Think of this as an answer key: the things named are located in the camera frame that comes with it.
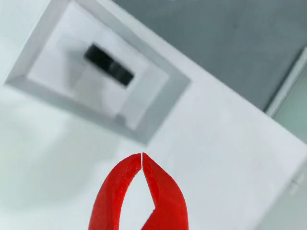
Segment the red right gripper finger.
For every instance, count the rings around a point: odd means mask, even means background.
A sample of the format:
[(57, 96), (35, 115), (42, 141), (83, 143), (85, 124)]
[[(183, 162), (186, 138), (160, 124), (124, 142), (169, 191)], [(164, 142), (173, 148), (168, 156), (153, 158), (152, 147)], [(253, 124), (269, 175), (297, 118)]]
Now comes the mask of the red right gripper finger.
[(175, 180), (146, 153), (142, 154), (142, 169), (154, 203), (142, 229), (188, 230), (187, 205)]

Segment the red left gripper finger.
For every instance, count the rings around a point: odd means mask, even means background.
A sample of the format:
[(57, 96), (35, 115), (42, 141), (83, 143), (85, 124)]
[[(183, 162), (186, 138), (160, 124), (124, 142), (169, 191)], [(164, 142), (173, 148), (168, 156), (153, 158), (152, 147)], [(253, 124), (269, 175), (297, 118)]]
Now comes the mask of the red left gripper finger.
[(104, 180), (95, 199), (88, 229), (118, 230), (121, 207), (127, 189), (142, 168), (141, 154), (120, 161)]

